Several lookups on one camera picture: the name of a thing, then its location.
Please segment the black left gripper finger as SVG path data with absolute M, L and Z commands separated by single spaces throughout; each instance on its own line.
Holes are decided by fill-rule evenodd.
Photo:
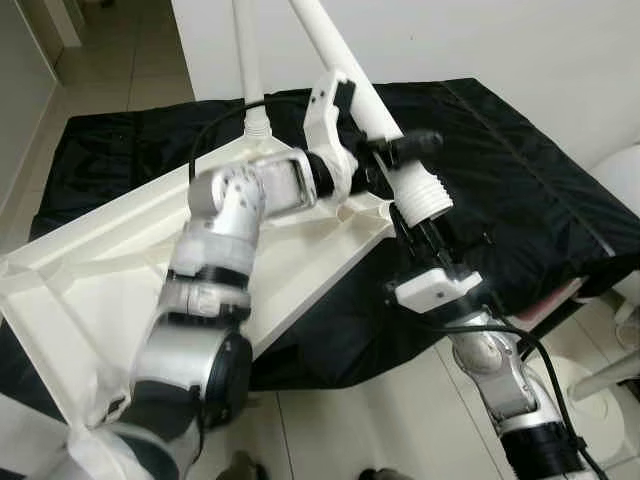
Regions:
M 443 147 L 444 138 L 438 131 L 406 132 L 396 140 L 385 142 L 385 166 L 430 165 Z

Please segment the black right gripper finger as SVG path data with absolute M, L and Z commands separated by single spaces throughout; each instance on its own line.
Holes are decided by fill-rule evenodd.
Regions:
M 415 250 L 415 241 L 411 234 L 411 229 L 404 223 L 403 216 L 396 205 L 390 206 L 390 219 L 392 219 L 392 225 L 399 248 L 404 252 L 404 255 L 408 259 L 417 259 L 417 253 Z

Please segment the white plastic table leg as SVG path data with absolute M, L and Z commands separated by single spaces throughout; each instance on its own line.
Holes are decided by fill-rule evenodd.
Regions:
M 358 64 L 320 0 L 289 1 L 325 67 L 340 70 L 355 83 L 349 114 L 366 138 L 396 140 L 402 137 L 402 129 L 372 87 L 364 68 Z M 408 227 L 416 227 L 428 219 L 438 219 L 452 209 L 454 202 L 447 189 L 424 165 L 387 166 L 387 173 L 393 200 Z
M 233 22 L 236 27 L 236 42 L 239 74 L 243 91 L 244 136 L 266 138 L 271 134 L 270 120 L 264 101 L 264 88 L 260 76 L 259 42 L 253 23 L 253 0 L 232 0 Z

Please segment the white plastic table top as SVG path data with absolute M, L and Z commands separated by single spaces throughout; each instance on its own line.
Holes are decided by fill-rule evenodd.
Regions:
M 253 360 L 389 233 L 319 156 L 238 138 L 9 253 L 0 314 L 61 416 L 173 438 L 242 410 Z

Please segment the black table cloth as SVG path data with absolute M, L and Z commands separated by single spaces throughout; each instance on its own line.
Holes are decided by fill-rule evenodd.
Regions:
M 640 221 L 526 116 L 476 79 L 379 84 L 403 131 L 438 131 L 431 170 L 454 201 L 444 232 L 508 314 L 573 279 L 594 296 L 639 261 Z M 37 239 L 186 166 L 189 148 L 232 101 L 72 116 L 29 224 Z M 253 390 L 355 387 L 436 343 L 387 301 L 407 257 L 384 239 L 256 358 Z

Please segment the dark robot left foot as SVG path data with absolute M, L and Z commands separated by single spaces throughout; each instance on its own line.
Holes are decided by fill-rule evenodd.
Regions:
M 247 452 L 237 451 L 216 480 L 266 480 L 265 468 Z

